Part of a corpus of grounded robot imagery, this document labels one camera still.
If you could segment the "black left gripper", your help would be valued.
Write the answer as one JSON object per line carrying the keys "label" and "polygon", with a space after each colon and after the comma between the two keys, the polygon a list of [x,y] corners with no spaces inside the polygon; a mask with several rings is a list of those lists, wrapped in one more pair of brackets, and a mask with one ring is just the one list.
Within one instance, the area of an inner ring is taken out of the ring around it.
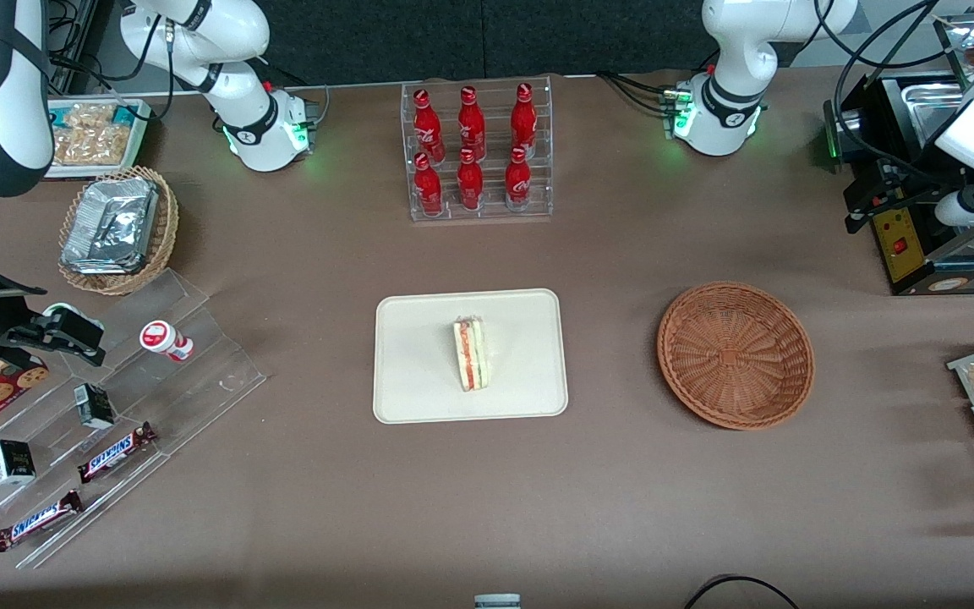
{"label": "black left gripper", "polygon": [[889,159],[878,159],[874,168],[880,178],[855,178],[843,189],[847,210],[844,228],[849,234],[862,231],[886,211],[900,211],[917,205],[936,206],[946,195],[959,192],[964,185],[962,171],[928,178],[920,173],[909,173]]}

